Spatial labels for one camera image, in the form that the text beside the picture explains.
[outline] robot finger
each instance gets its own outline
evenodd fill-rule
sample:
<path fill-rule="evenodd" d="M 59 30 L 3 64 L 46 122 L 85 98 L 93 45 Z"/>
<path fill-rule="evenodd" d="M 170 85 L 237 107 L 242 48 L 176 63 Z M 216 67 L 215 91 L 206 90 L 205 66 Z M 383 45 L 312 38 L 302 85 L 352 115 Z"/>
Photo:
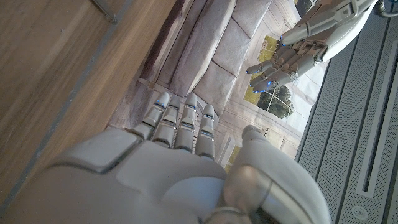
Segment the robot finger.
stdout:
<path fill-rule="evenodd" d="M 142 122 L 134 127 L 132 129 L 132 132 L 140 136 L 144 140 L 150 139 L 169 101 L 170 95 L 168 93 L 165 92 L 160 94 L 156 102 L 152 105 L 148 113 L 145 115 Z"/>
<path fill-rule="evenodd" d="M 254 78 L 253 80 L 250 81 L 250 86 L 256 86 L 258 83 L 262 82 L 263 80 L 267 79 L 267 75 L 263 73 L 262 75 Z"/>
<path fill-rule="evenodd" d="M 303 57 L 300 57 L 300 59 L 298 59 L 292 66 L 289 67 L 289 65 L 285 64 L 272 76 L 267 77 L 266 80 L 254 86 L 253 91 L 263 92 L 288 84 L 289 82 L 296 80 L 314 66 L 315 63 L 312 55 L 305 54 Z"/>
<path fill-rule="evenodd" d="M 177 116 L 180 109 L 180 99 L 175 96 L 171 99 L 169 106 L 164 112 L 162 121 L 159 123 L 152 141 L 167 148 L 172 147 L 175 129 L 177 127 Z"/>
<path fill-rule="evenodd" d="M 185 101 L 180 126 L 178 127 L 177 137 L 175 138 L 174 149 L 184 149 L 192 153 L 196 106 L 197 96 L 190 93 Z"/>
<path fill-rule="evenodd" d="M 205 159 L 214 161 L 214 108 L 207 105 L 203 110 L 203 117 L 200 123 L 200 129 L 195 147 L 195 154 Z"/>
<path fill-rule="evenodd" d="M 253 93 L 262 93 L 272 90 L 278 86 L 278 81 L 266 79 L 253 87 Z"/>

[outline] foliage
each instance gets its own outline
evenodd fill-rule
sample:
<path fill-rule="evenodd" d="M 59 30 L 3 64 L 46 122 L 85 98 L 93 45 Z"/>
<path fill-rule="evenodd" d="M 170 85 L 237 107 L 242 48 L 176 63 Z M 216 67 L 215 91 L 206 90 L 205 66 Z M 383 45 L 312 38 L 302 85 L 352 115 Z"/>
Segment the foliage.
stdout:
<path fill-rule="evenodd" d="M 296 9 L 301 18 L 305 15 L 305 13 L 308 12 L 308 10 L 310 10 L 311 6 L 312 6 L 311 0 L 298 0 L 297 1 Z"/>
<path fill-rule="evenodd" d="M 261 45 L 258 61 L 263 62 L 265 60 L 271 59 L 277 48 L 278 48 L 278 40 L 266 35 Z"/>
<path fill-rule="evenodd" d="M 286 86 L 281 86 L 275 89 L 272 100 L 272 91 L 261 93 L 257 106 L 267 110 L 280 119 L 287 118 L 293 113 L 293 104 L 290 101 L 290 91 Z"/>

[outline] metal vent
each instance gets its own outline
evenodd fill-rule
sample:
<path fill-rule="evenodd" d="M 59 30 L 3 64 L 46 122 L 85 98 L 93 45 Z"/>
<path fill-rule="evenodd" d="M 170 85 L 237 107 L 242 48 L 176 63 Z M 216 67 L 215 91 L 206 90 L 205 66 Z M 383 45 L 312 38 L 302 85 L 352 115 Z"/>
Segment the metal vent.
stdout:
<path fill-rule="evenodd" d="M 338 220 L 343 202 L 379 60 L 375 55 L 381 51 L 385 27 L 386 20 L 371 15 L 359 35 L 319 171 L 317 182 L 328 202 L 333 222 Z"/>
<path fill-rule="evenodd" d="M 375 19 L 379 19 L 379 22 L 382 22 L 382 24 L 379 23 L 379 26 L 385 26 L 385 24 L 387 24 L 387 19 L 369 18 L 369 21 L 372 20 L 372 23 L 376 23 L 377 21 L 375 21 Z M 395 115 L 392 114 L 387 129 L 383 130 L 383 128 L 388 125 L 387 120 L 384 120 L 384 123 L 380 124 L 379 128 L 381 131 L 387 133 L 385 137 L 383 137 L 383 133 L 376 133 L 376 136 L 373 136 L 375 133 L 372 131 L 372 125 L 374 120 L 380 117 L 382 113 L 382 111 L 378 110 L 377 103 L 380 100 L 384 100 L 383 96 L 386 95 L 384 87 L 386 82 L 387 84 L 392 82 L 391 77 L 393 77 L 395 73 L 394 65 L 397 63 L 397 42 L 393 43 L 393 41 L 398 39 L 398 22 L 390 22 L 389 25 L 372 89 L 372 95 L 369 100 L 367 114 L 363 123 L 361 137 L 356 150 L 356 158 L 348 182 L 345 201 L 341 209 L 340 223 L 381 223 L 383 218 L 383 211 L 395 158 L 396 148 L 393 148 L 392 143 L 397 137 L 396 130 L 398 128 L 398 121 L 393 121 L 397 118 L 394 118 Z M 376 140 L 374 142 L 376 145 L 369 145 L 369 142 L 373 143 L 374 140 Z M 369 160 L 369 156 L 372 157 L 372 154 L 369 153 L 373 153 L 373 160 Z M 351 209 L 357 205 L 366 209 L 369 214 L 367 219 L 359 220 L 352 214 Z"/>
<path fill-rule="evenodd" d="M 318 168 L 322 161 L 323 151 L 326 148 L 340 93 L 346 79 L 349 67 L 347 58 L 351 57 L 355 42 L 356 40 L 352 41 L 331 60 L 329 66 L 334 69 L 329 70 L 326 74 L 313 119 L 308 120 L 311 125 L 303 145 L 299 163 L 314 179 L 316 179 Z"/>

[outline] white robotic hand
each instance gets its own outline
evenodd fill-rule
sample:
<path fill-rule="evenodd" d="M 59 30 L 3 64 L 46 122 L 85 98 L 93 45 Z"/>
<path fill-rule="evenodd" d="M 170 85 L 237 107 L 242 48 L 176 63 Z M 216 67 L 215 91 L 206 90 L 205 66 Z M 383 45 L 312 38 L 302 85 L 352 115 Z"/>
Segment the white robotic hand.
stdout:
<path fill-rule="evenodd" d="M 65 151 L 11 203 L 5 223 L 329 223 L 310 174 L 253 126 L 230 173 L 213 161 L 206 106 L 193 151 L 196 96 L 161 94 L 129 132 L 108 129 Z"/>
<path fill-rule="evenodd" d="M 250 82 L 254 93 L 294 81 L 318 62 L 331 59 L 361 31 L 377 0 L 321 0 L 280 37 L 283 45 L 247 74 L 262 73 Z"/>

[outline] wood grain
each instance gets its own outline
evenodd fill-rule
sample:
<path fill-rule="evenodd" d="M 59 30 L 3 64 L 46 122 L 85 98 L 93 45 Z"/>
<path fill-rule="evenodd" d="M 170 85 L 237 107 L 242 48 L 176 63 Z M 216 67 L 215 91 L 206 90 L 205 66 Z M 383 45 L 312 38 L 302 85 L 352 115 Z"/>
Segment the wood grain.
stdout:
<path fill-rule="evenodd" d="M 122 0 L 109 3 L 120 8 Z M 0 202 L 109 26 L 90 1 L 0 3 Z"/>
<path fill-rule="evenodd" d="M 175 0 L 135 0 L 45 147 L 32 174 L 66 148 L 102 131 Z"/>

